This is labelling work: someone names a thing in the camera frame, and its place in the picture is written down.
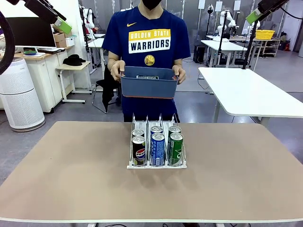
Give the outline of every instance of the black pants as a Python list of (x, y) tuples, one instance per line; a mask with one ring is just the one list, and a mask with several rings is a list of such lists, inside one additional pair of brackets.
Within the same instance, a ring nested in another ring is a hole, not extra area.
[[(176, 120), (178, 123), (180, 123), (180, 120), (179, 120), (179, 116), (178, 116), (178, 113), (175, 113), (176, 115)], [(146, 116), (136, 116), (136, 121), (146, 121)], [(172, 115), (168, 115), (168, 116), (162, 116), (162, 120), (163, 121), (171, 121), (172, 119)], [(149, 121), (158, 121), (159, 120), (159, 117), (158, 118), (148, 118)], [(124, 122), (132, 122), (133, 121), (133, 117), (132, 116), (127, 116), (127, 115), (124, 115)]]

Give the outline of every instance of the black monitor screen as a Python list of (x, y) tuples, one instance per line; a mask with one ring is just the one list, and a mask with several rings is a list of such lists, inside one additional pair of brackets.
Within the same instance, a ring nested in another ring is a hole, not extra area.
[(51, 25), (38, 17), (7, 17), (16, 46), (56, 47)]

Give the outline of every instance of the pepsi logo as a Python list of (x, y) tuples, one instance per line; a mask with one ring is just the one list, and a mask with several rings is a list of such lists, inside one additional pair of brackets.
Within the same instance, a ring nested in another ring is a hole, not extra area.
[(143, 159), (145, 158), (145, 149), (140, 149), (136, 152), (136, 156), (138, 159)]

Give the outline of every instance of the yellow crate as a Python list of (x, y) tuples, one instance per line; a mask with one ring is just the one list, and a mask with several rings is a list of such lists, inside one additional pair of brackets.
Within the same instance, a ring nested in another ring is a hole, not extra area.
[(275, 31), (272, 30), (256, 30), (256, 39), (266, 39), (270, 40)]

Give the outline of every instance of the gray floor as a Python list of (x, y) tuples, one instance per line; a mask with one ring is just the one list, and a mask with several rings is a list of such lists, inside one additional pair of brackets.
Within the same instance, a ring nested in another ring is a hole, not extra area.
[[(187, 72), (187, 79), (177, 87), (177, 91), (201, 91), (197, 83), (199, 76), (198, 68), (205, 67), (204, 64), (196, 64), (192, 59), (186, 59), (183, 67)], [(255, 72), (286, 92), (303, 92), (303, 58), (298, 53), (278, 51), (275, 58), (258, 59)], [(200, 80), (200, 85), (206, 88), (205, 81)]]
[[(99, 79), (98, 70), (92, 77), (94, 83)], [(303, 93), (291, 93), (294, 97), (303, 102)], [(102, 106), (102, 94), (97, 94), (97, 103)], [(121, 108), (115, 105), (109, 107), (109, 114), (103, 114), (91, 105), (92, 96), (86, 94), (70, 95), (70, 97), (86, 99), (87, 103), (82, 104), (59, 104), (55, 113), (45, 115), (46, 124), (32, 132), (15, 133), (8, 122), (0, 125), (0, 184), (14, 170), (18, 163), (27, 155), (31, 148), (41, 139), (56, 121), (114, 121), (123, 120)], [(204, 92), (177, 92), (175, 97), (180, 120), (182, 122), (211, 122), (214, 112), (215, 97)], [(0, 122), (6, 120), (4, 111), (0, 111)], [(232, 122), (233, 117), (220, 111), (218, 122)], [(248, 117), (235, 117), (234, 123), (248, 122)], [(303, 163), (303, 119), (276, 118), (271, 119), (268, 129)], [(128, 227), (161, 227), (161, 224), (153, 223), (128, 223)], [(65, 224), (32, 224), (12, 223), (0, 221), (0, 227), (67, 227)], [(200, 224), (201, 227), (212, 225)], [(303, 227), (303, 222), (291, 222), (280, 224), (252, 224), (253, 227)], [(181, 227), (180, 224), (169, 224), (169, 227)]]

